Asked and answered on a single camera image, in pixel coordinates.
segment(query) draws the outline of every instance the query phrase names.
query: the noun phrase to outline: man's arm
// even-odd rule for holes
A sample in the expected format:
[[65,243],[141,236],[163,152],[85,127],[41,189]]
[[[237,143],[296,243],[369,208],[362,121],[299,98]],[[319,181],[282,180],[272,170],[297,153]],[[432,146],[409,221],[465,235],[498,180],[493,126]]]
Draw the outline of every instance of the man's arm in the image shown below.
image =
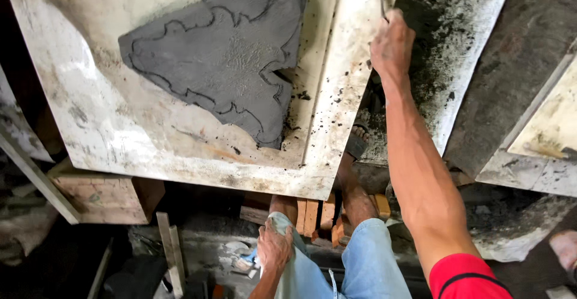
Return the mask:
[[273,299],[279,285],[280,276],[292,258],[292,226],[287,226],[285,235],[276,232],[272,220],[258,229],[257,255],[263,267],[263,276],[249,296],[249,299]]
[[480,257],[467,231],[465,206],[411,96],[408,68],[415,32],[400,10],[387,14],[371,43],[371,62],[386,96],[389,169],[403,220],[429,281],[442,258]]

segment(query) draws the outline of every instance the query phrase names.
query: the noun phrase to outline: red shirt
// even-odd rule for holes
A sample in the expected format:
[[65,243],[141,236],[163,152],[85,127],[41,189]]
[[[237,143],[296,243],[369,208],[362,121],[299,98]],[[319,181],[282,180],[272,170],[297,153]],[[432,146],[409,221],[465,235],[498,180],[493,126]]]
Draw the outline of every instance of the red shirt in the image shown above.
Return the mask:
[[429,283],[434,299],[512,299],[485,261],[471,254],[453,254],[438,261]]

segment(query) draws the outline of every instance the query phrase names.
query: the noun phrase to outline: man's hand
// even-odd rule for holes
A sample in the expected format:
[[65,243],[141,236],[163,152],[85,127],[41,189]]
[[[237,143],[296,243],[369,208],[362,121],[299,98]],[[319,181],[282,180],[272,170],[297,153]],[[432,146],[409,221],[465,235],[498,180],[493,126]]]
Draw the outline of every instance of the man's hand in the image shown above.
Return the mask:
[[285,268],[292,258],[292,226],[287,226],[283,236],[272,227],[272,220],[268,218],[265,226],[258,229],[260,236],[257,241],[257,254],[264,270]]
[[405,23],[403,12],[396,8],[386,13],[381,20],[379,33],[371,42],[371,63],[381,76],[385,95],[389,93],[409,93],[408,68],[411,65],[411,51],[415,31]]

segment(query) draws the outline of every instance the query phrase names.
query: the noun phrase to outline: blue denim shorts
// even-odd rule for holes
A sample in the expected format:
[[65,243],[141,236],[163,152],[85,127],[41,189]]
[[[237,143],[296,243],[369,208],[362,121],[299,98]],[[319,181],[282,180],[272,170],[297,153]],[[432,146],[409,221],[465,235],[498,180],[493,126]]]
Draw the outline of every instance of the blue denim shorts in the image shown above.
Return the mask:
[[[291,221],[280,212],[269,215],[276,231],[285,234]],[[344,281],[336,290],[310,260],[302,238],[293,229],[295,253],[285,267],[275,298],[374,299],[410,298],[405,279],[396,264],[391,236],[385,223],[368,219],[358,225],[343,252]]]

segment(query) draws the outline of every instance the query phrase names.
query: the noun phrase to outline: forearm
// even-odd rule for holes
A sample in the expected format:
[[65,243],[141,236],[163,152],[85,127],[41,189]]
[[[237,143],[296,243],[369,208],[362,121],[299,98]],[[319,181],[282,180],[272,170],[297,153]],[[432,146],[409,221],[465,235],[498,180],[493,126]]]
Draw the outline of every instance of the forearm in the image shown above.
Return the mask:
[[264,269],[263,276],[250,294],[249,299],[273,299],[284,270],[284,264],[277,264]]
[[[389,84],[390,87],[400,84]],[[465,206],[429,136],[409,90],[385,90],[391,179],[403,220],[415,239],[425,276],[453,253],[478,252],[466,228]]]

